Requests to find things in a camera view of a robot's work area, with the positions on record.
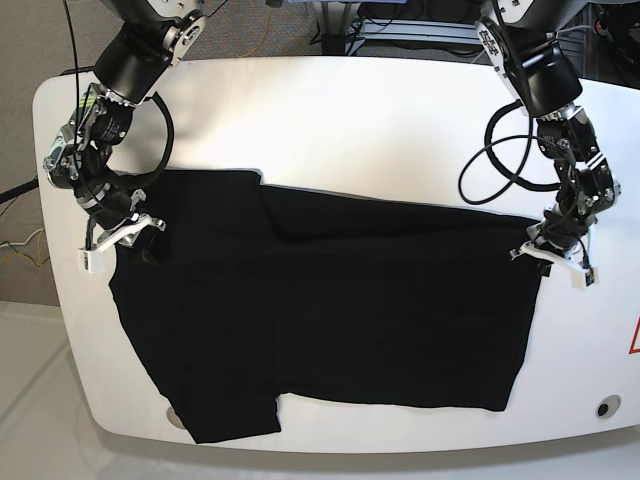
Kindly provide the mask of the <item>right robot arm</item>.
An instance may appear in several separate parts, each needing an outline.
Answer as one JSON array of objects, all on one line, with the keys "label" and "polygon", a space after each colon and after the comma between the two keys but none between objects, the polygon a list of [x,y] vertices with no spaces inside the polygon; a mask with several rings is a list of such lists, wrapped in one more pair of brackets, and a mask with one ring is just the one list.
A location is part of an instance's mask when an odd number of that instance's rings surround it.
[{"label": "right robot arm", "polygon": [[[49,182],[73,191],[88,214],[79,266],[88,273],[106,269],[107,251],[131,248],[149,228],[165,221],[145,212],[145,188],[165,170],[173,150],[175,127],[158,87],[184,59],[204,30],[201,1],[109,1],[123,22],[93,67],[95,82],[77,89],[74,111],[52,143],[43,169]],[[155,169],[118,174],[108,166],[115,146],[128,134],[133,114],[153,102],[166,124],[165,147]]]}]

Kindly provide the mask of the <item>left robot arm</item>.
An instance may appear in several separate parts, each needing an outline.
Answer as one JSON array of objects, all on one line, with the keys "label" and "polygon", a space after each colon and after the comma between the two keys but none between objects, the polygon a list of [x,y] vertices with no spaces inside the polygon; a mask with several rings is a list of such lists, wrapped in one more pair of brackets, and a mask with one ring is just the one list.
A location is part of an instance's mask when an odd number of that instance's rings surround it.
[{"label": "left robot arm", "polygon": [[[591,259],[597,216],[612,208],[621,193],[590,119],[575,103],[583,88],[560,46],[560,30],[585,5],[583,1],[485,1],[475,23],[488,59],[514,97],[491,117],[482,151],[509,185],[556,195],[554,206],[540,223],[528,228],[527,241],[511,255],[562,266],[570,270],[577,288],[598,280]],[[494,127],[514,110],[528,118],[526,147],[539,148],[553,161],[557,182],[529,182],[495,155]]]}]

